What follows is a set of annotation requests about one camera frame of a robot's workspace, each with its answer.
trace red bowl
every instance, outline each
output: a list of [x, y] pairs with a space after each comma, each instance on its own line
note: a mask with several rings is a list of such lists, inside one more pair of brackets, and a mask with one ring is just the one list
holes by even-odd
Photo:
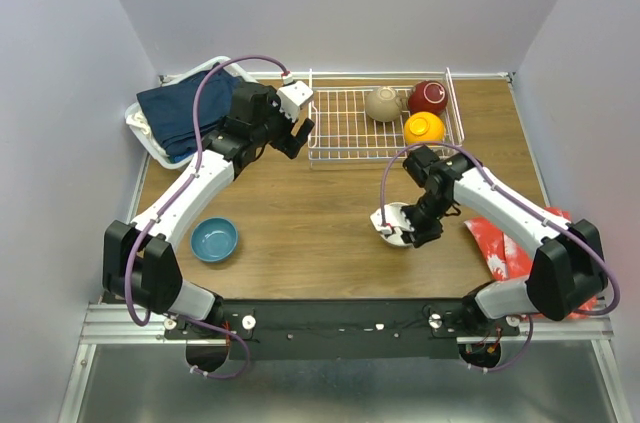
[[433, 80], [422, 81], [413, 88], [407, 106], [413, 115], [421, 111], [428, 111], [439, 115], [449, 103], [447, 89], [442, 83]]

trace beige bowl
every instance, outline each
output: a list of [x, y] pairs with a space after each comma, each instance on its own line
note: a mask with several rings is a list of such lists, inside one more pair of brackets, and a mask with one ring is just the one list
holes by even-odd
[[389, 86], [376, 88], [364, 100], [364, 112], [369, 118], [381, 123], [388, 123], [400, 116], [406, 108], [407, 99]]

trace navy towel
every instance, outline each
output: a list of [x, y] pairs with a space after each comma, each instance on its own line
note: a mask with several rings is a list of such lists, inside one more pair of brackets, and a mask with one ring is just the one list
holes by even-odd
[[[161, 86], [137, 95], [154, 138], [170, 158], [196, 151], [193, 98], [208, 72], [201, 71], [175, 85]], [[238, 81], [226, 71], [213, 75], [207, 81], [198, 108], [203, 136], [229, 113], [231, 95]]]

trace gray floor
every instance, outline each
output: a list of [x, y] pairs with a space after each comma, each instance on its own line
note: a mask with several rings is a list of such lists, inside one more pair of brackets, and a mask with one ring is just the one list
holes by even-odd
[[427, 359], [256, 362], [233, 381], [190, 375], [180, 346], [98, 349], [80, 421], [615, 421], [591, 344], [534, 343], [503, 373]]

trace blue bowl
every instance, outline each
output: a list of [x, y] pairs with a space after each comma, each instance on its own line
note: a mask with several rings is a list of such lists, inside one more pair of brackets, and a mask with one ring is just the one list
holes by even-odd
[[216, 263], [227, 258], [238, 244], [238, 230], [226, 218], [209, 218], [191, 233], [191, 251], [200, 260]]

